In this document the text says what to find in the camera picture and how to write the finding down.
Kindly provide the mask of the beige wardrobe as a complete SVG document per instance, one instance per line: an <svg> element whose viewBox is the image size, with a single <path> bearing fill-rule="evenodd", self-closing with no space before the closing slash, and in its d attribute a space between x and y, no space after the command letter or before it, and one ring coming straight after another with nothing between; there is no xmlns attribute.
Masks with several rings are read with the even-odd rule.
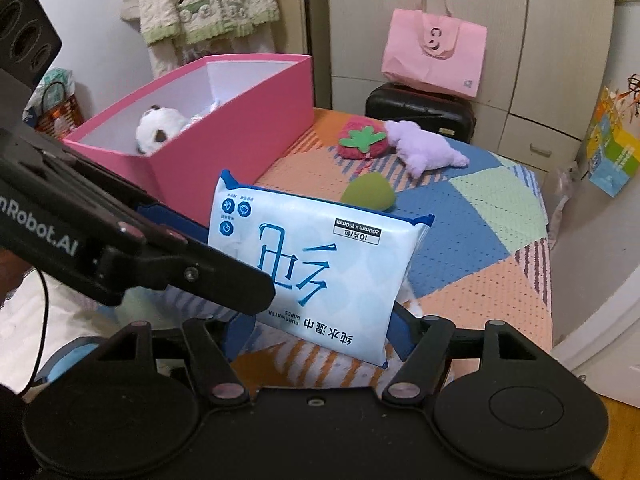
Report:
<svg viewBox="0 0 640 480"><path fill-rule="evenodd" d="M277 47L309 54L320 107L363 114L397 82L470 102L473 142L568 165L605 69L614 0L278 0Z"/></svg>

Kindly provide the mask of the blue wet wipes pack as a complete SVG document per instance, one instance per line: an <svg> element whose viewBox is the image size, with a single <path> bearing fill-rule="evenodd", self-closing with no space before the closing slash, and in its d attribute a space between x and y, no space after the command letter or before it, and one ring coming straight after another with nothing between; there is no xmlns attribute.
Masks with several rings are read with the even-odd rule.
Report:
<svg viewBox="0 0 640 480"><path fill-rule="evenodd" d="M394 303L434 220L242 185L224 170L208 244L270 276L276 296L259 322L381 366Z"/></svg>

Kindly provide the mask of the pink tote bag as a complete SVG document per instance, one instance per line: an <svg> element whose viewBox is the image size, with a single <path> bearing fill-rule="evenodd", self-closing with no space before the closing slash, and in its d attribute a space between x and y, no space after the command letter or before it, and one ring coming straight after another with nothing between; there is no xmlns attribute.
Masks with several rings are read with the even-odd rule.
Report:
<svg viewBox="0 0 640 480"><path fill-rule="evenodd" d="M381 72L391 82L473 99L480 88L487 42L483 25L427 11L396 9L390 20Z"/></svg>

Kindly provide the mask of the pink strawberry plush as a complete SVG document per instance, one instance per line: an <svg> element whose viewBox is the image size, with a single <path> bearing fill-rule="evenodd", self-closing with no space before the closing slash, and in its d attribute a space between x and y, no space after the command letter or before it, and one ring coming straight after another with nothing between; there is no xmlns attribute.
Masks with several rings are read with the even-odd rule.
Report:
<svg viewBox="0 0 640 480"><path fill-rule="evenodd" d="M337 154L346 159L368 159L383 156L390 149L382 122L352 116L341 128L336 142Z"/></svg>

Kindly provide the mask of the white panda plush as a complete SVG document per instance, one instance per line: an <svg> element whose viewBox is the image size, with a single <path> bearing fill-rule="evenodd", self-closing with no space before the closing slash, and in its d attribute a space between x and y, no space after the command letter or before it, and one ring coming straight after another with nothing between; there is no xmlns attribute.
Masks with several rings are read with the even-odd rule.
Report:
<svg viewBox="0 0 640 480"><path fill-rule="evenodd" d="M146 110L136 128L137 150L151 155L189 125L190 120L178 110L152 105Z"/></svg>

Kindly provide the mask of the purple plush toy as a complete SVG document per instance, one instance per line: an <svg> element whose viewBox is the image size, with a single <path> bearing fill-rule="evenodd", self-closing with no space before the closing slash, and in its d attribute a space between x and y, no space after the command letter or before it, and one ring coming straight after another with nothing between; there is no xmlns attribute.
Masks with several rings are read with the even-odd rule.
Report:
<svg viewBox="0 0 640 480"><path fill-rule="evenodd" d="M455 150L444 136L420 128L415 122L384 122L388 144L406 166L410 177L447 167L466 168L470 160Z"/></svg>

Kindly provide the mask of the green makeup sponge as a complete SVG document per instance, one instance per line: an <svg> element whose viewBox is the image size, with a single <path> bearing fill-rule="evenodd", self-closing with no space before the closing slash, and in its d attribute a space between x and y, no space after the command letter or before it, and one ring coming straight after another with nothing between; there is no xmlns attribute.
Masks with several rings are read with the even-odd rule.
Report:
<svg viewBox="0 0 640 480"><path fill-rule="evenodd" d="M363 209L388 211L395 205L396 194L382 174L368 172L360 174L347 185L340 202Z"/></svg>

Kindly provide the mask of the colourful gift bag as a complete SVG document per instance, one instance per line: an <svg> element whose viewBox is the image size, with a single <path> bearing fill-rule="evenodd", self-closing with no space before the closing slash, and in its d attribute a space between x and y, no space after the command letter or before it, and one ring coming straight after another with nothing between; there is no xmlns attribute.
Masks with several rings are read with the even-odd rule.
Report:
<svg viewBox="0 0 640 480"><path fill-rule="evenodd" d="M586 136L589 181L615 197L639 172L639 75L627 88L604 87Z"/></svg>

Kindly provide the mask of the white door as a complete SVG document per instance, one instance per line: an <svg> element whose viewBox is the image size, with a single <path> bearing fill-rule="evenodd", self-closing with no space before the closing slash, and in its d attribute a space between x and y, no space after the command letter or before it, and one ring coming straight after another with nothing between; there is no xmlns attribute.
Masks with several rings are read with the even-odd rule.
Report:
<svg viewBox="0 0 640 480"><path fill-rule="evenodd" d="M607 398L639 405L639 244L563 236L552 249L555 359Z"/></svg>

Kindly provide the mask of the black suitcase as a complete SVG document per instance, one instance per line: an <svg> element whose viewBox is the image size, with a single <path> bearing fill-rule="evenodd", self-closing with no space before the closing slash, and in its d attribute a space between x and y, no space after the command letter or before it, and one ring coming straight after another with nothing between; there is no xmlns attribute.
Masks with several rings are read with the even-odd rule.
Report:
<svg viewBox="0 0 640 480"><path fill-rule="evenodd" d="M476 125L474 110L467 100L392 82L369 94L364 114L378 120L415 122L423 130L467 144L472 141Z"/></svg>

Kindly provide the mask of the pink storage box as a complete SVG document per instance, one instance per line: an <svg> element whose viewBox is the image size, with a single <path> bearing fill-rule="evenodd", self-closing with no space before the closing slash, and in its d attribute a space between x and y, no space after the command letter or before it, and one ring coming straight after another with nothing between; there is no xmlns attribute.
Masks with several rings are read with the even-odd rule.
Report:
<svg viewBox="0 0 640 480"><path fill-rule="evenodd" d="M221 102L152 155L136 128L152 105L186 118ZM212 55L173 70L93 116L64 143L205 226L222 170L253 184L314 123L310 56Z"/></svg>

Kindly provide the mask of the woven red basket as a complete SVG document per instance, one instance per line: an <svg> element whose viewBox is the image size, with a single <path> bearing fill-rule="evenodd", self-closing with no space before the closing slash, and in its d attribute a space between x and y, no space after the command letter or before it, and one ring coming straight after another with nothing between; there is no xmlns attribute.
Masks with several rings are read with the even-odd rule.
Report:
<svg viewBox="0 0 640 480"><path fill-rule="evenodd" d="M50 110L41 110L35 129L53 139L62 140L79 128L85 122L85 117L82 114L76 96L68 94L61 81L52 81L47 85L43 91L40 104L44 104L49 91L55 87L62 89L63 99L58 104L55 104L54 107L51 107Z"/></svg>

